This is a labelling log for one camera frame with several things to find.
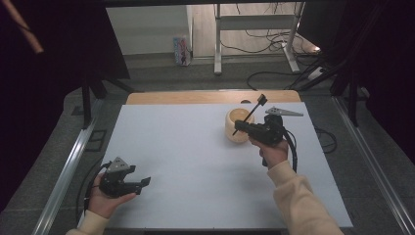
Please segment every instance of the beige sleeve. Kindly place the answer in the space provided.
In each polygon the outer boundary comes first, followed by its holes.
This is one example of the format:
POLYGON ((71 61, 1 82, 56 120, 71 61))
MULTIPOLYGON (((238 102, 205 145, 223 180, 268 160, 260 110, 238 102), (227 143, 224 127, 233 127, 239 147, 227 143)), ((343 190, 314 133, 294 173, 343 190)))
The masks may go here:
POLYGON ((276 186, 274 200, 290 234, 343 234, 324 205, 312 193, 308 180, 297 175, 288 161, 275 165, 267 173, 276 186))
POLYGON ((100 217, 92 211, 86 211, 80 226, 70 230, 67 235, 101 235, 104 233, 108 221, 108 219, 100 217))

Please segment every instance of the forearm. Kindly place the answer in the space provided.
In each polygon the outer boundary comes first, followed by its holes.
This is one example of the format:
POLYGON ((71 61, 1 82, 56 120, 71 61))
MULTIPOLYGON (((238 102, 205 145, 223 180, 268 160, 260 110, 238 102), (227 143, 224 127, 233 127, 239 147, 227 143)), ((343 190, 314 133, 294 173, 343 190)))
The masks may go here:
POLYGON ((343 234, 324 205, 312 193, 308 180, 285 161, 268 171, 277 187, 274 200, 291 234, 343 234))
POLYGON ((86 211, 80 226, 70 230, 67 235, 101 235, 104 233, 108 221, 108 219, 103 218, 92 211, 86 211))

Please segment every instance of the table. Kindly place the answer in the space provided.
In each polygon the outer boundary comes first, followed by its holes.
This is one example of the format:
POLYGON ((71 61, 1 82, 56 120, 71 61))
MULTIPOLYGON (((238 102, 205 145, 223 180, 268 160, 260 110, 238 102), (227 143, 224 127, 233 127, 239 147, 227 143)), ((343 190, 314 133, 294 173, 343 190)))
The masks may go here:
POLYGON ((315 194, 338 224, 351 227, 305 104, 294 91, 131 94, 121 109, 103 162, 121 157, 137 165, 126 182, 148 176, 152 182, 137 199, 118 208, 108 227, 284 229, 272 199, 274 186, 260 158, 253 157, 257 147, 248 142, 235 145, 223 133, 226 112, 241 106, 250 110, 261 93, 268 103, 255 111, 256 122, 262 122, 264 110, 272 105, 304 113, 304 117, 283 117, 285 126, 297 137, 299 173, 309 178, 315 194), (252 103, 240 104, 243 100, 252 103))

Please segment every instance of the wall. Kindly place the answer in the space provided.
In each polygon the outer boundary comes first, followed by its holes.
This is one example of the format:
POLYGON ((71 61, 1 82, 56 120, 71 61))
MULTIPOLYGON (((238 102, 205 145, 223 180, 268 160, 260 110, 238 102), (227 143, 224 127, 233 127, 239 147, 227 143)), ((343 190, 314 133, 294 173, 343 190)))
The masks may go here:
POLYGON ((123 55, 172 53, 174 36, 191 38, 190 6, 108 8, 107 13, 123 55))

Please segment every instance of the person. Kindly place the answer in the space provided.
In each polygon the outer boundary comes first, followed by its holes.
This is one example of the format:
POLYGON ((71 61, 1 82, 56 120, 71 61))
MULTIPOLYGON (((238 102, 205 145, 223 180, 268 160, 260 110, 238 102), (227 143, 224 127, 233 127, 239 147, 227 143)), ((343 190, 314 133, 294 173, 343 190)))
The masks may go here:
MULTIPOLYGON (((296 174, 291 168, 288 161, 287 141, 283 140, 274 147, 264 145, 252 138, 250 141, 259 148, 259 155, 267 162, 267 174, 276 186, 274 200, 290 234, 343 234, 324 205, 312 193, 308 180, 296 174)), ((99 184, 101 176, 95 179, 94 185, 99 184)), ((134 197, 135 194, 128 194, 117 199, 109 199, 98 187, 94 187, 89 208, 81 225, 69 231, 67 235, 102 234, 116 207, 134 197)))

